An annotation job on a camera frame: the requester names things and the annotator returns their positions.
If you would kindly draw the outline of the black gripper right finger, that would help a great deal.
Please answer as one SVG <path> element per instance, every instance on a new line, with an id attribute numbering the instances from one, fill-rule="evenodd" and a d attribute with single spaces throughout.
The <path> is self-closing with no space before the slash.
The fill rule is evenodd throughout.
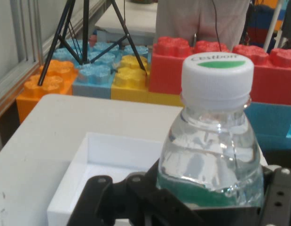
<path id="1" fill-rule="evenodd" d="M 291 169 L 277 168 L 269 174 L 258 225 L 291 225 Z"/>

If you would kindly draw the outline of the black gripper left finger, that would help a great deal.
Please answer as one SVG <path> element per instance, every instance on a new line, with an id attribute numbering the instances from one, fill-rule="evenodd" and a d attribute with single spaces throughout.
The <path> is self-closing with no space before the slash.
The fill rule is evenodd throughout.
<path id="1" fill-rule="evenodd" d="M 90 178 L 67 222 L 69 226 L 203 226 L 204 220 L 166 189 L 156 187 L 158 162 L 146 173 L 114 183 L 110 176 Z"/>

